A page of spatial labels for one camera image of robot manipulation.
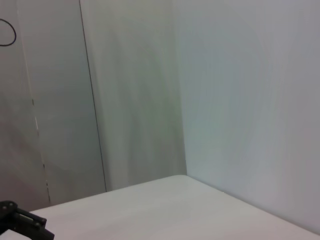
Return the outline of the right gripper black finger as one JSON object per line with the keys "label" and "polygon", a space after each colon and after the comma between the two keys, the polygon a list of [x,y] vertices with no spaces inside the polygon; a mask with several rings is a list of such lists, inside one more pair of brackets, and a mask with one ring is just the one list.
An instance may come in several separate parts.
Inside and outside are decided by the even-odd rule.
{"label": "right gripper black finger", "polygon": [[10,230],[31,240],[53,240],[55,235],[46,229],[47,219],[18,207],[11,200],[0,202],[0,234]]}

